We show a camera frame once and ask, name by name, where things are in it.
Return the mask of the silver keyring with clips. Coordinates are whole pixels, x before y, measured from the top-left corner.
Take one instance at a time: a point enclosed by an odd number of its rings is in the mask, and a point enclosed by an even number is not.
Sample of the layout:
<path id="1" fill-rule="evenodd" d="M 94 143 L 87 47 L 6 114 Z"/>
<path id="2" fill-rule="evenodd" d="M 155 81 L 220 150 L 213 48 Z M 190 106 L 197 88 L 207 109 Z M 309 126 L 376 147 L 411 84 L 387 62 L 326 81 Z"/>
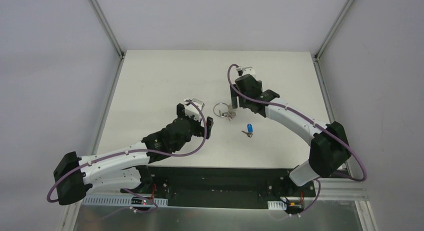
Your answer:
<path id="1" fill-rule="evenodd" d="M 213 114 L 219 118 L 225 118 L 228 121 L 232 121 L 237 113 L 233 108 L 232 104 L 227 104 L 225 102 L 218 102 L 213 106 Z"/>

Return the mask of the blue capped key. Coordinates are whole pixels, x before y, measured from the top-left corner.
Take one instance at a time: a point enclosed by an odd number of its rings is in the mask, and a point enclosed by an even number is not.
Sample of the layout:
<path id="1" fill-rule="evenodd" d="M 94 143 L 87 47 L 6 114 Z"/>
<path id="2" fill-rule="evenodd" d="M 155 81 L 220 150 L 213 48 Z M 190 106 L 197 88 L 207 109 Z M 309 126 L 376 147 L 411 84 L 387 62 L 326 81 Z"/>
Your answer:
<path id="1" fill-rule="evenodd" d="M 252 124 L 248 123 L 246 126 L 246 130 L 242 130 L 242 133 L 246 134 L 247 137 L 251 138 L 253 136 L 253 126 Z"/>

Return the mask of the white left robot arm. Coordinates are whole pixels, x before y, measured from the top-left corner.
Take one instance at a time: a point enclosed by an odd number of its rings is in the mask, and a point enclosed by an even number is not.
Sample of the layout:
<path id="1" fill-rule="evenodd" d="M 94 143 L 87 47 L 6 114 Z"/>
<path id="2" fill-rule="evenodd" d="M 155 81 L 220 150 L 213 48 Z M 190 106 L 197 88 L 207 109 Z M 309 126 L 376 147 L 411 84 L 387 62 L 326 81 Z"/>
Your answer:
<path id="1" fill-rule="evenodd" d="M 191 156 L 210 138 L 214 119 L 204 116 L 203 107 L 196 99 L 179 103 L 171 123 L 127 147 L 97 155 L 78 156 L 74 151 L 65 154 L 53 171 L 55 183 L 47 193 L 47 201 L 66 206 L 95 192 L 149 192 L 153 180 L 147 165 L 170 157 Z M 202 138 L 200 145 L 179 154 L 192 137 Z"/>

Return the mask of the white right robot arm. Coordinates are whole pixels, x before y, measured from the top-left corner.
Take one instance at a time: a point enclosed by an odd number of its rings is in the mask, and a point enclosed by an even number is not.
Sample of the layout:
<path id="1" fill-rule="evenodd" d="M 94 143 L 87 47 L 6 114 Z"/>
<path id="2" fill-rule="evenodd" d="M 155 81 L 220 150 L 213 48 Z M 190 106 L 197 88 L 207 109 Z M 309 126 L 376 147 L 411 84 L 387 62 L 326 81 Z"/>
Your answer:
<path id="1" fill-rule="evenodd" d="M 270 89 L 263 90 L 262 82 L 251 74 L 238 77 L 231 87 L 233 107 L 249 109 L 255 114 L 273 120 L 301 137 L 309 146 L 308 160 L 295 167 L 284 177 L 284 191 L 296 196 L 304 185 L 317 178 L 333 174 L 351 153 L 344 127 L 334 121 L 326 124 L 291 109 L 280 95 Z"/>

